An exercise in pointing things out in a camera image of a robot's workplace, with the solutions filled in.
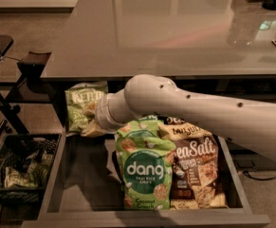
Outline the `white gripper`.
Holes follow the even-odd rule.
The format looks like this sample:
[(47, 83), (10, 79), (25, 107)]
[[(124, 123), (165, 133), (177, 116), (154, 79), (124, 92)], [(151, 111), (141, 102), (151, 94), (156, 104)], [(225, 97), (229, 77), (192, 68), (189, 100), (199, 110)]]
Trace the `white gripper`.
[(105, 135), (107, 131), (121, 128), (124, 125), (121, 118), (123, 104), (124, 98), (121, 93), (109, 93), (101, 97), (96, 104), (96, 122), (91, 121), (82, 130), (81, 135), (87, 138), (96, 138)]

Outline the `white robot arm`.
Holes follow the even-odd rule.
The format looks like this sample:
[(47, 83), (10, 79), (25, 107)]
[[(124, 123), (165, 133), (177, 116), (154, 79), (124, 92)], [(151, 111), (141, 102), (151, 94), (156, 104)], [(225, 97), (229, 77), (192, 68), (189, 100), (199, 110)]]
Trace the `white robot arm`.
[(95, 106), (95, 122), (109, 133), (149, 115), (182, 119), (276, 162), (276, 104), (190, 92), (142, 74)]

